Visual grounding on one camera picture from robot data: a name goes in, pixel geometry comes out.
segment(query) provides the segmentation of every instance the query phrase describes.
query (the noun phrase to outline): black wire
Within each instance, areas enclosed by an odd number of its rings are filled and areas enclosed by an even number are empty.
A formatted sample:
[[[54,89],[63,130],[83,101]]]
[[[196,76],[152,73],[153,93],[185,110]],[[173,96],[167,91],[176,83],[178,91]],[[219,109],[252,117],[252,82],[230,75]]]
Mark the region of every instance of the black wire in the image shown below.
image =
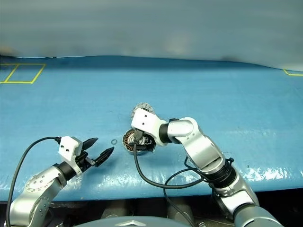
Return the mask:
[[[208,179],[205,177],[205,174],[203,174],[198,168],[192,167],[189,164],[187,164],[188,161],[188,157],[186,156],[185,160],[184,160],[184,165],[189,168],[190,170],[194,171],[196,174],[200,175],[201,178],[204,178],[204,182],[208,183]]]
[[[10,206],[11,206],[11,201],[12,201],[12,198],[13,198],[13,193],[14,193],[14,188],[15,188],[15,184],[16,184],[16,179],[17,179],[17,176],[18,176],[18,173],[19,173],[19,170],[21,168],[21,165],[25,159],[25,156],[28,154],[29,150],[34,146],[36,145],[37,143],[43,141],[43,140],[55,140],[57,139],[57,137],[44,137],[44,138],[41,138],[35,142],[33,142],[31,145],[29,145],[29,147],[24,151],[17,167],[16,167],[16,170],[15,170],[15,173],[14,173],[14,176],[13,176],[13,180],[11,182],[11,186],[10,186],[10,190],[9,190],[9,198],[8,198],[8,205],[7,205],[7,208],[6,208],[6,226],[7,227],[11,227],[10,225],[10,219],[9,219],[9,212],[10,212]]]
[[[138,170],[138,173],[139,173],[140,177],[144,181],[146,181],[147,183],[149,183],[149,184],[151,184],[151,185],[153,185],[155,187],[165,188],[165,189],[182,189],[182,188],[188,188],[188,187],[194,186],[197,183],[200,183],[200,182],[203,181],[203,178],[201,178],[201,179],[196,180],[196,181],[194,181],[192,183],[187,183],[187,184],[182,184],[182,185],[165,185],[165,184],[161,184],[161,183],[157,183],[157,182],[151,181],[146,176],[144,176],[144,174],[142,173],[141,168],[139,166],[138,157],[137,157],[137,144],[136,143],[134,143],[134,162],[136,164],[136,167],[137,167],[137,170]]]
[[[180,173],[186,172],[192,170],[191,168],[187,168],[187,169],[182,169],[179,172],[176,172],[175,174],[173,174],[172,176],[170,176],[167,181],[165,182],[165,185],[168,184],[168,182],[174,178],[175,176],[179,175]],[[192,222],[192,220],[167,196],[166,194],[166,189],[163,188],[163,193],[164,193],[164,197],[166,198],[167,202],[169,202],[171,204],[171,206],[173,208],[175,208],[188,222],[192,227],[196,227],[196,224],[194,222]]]

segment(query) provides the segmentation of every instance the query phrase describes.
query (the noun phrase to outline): yellow tape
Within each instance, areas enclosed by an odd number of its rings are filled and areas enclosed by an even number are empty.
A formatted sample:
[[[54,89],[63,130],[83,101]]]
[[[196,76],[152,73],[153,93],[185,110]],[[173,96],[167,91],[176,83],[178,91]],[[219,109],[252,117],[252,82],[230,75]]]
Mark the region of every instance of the yellow tape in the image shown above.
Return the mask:
[[[286,70],[283,70],[288,76],[295,76],[295,77],[301,77],[303,76],[303,73],[289,73]]]
[[[16,71],[16,69],[17,69],[18,67],[19,67],[19,65],[17,64],[17,65],[15,66],[15,68],[10,72],[10,74],[8,75],[8,77],[5,78],[4,83],[6,83],[6,82],[9,80],[9,78],[11,77],[11,75],[14,74],[14,72]]]
[[[0,81],[0,84],[33,84],[35,80],[40,76],[41,72],[44,70],[46,67],[46,64],[41,64],[41,63],[4,63],[0,64],[0,66],[9,66],[9,65],[15,65],[15,68],[10,72],[10,74],[5,78],[4,81]],[[9,78],[14,74],[16,69],[20,65],[41,65],[42,68],[38,71],[38,73],[35,75],[35,77],[31,81],[9,81]]]

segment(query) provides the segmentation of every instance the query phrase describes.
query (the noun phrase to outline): gray wall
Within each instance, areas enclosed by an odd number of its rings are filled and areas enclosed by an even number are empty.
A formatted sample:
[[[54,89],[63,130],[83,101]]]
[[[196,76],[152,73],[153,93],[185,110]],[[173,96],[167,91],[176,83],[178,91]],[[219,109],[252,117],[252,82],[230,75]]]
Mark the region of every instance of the gray wall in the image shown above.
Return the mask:
[[[303,71],[303,1],[0,0],[0,53],[227,60]]]

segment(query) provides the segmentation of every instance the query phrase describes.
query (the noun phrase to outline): blue tablecloth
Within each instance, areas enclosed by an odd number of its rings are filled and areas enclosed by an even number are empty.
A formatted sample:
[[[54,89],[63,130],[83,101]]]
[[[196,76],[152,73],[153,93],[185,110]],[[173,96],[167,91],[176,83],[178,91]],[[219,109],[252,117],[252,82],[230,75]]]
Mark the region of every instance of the blue tablecloth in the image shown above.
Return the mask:
[[[113,139],[117,144],[102,166],[72,179],[55,200],[163,196],[162,189],[139,177],[134,157],[122,145],[131,110],[140,102],[151,104],[165,120],[195,118],[223,153],[235,159],[234,166],[254,190],[303,187],[303,77],[283,70],[232,62],[110,56],[2,58],[0,81],[6,81],[0,84],[0,201],[7,200],[25,148],[44,136],[65,135],[82,141],[99,137],[88,150],[91,157],[111,147]],[[57,151],[53,141],[30,151],[15,196],[32,175],[61,162]],[[182,146],[169,144],[139,156],[139,162],[150,179],[163,183],[184,168],[184,158]],[[197,178],[185,173],[172,183]],[[168,193],[210,192],[201,183]]]

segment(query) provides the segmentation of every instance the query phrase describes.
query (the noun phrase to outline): robotic arm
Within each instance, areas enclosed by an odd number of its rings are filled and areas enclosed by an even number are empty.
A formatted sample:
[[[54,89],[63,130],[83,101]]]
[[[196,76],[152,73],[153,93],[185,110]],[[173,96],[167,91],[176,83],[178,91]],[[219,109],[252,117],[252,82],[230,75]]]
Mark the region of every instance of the robotic arm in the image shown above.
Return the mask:
[[[42,226],[50,202],[74,176],[79,176],[91,166],[98,167],[113,152],[106,149],[96,159],[90,159],[85,151],[97,138],[81,142],[75,137],[61,137],[59,154],[60,164],[34,175],[25,185],[23,192],[12,203],[10,208],[10,224],[14,227]]]
[[[187,157],[201,175],[208,180],[212,195],[223,214],[234,219],[236,227],[280,227],[281,224],[265,209],[240,173],[226,159],[216,144],[190,117],[159,119],[155,114],[138,108],[133,117],[132,128],[151,136],[155,143],[182,144]]]

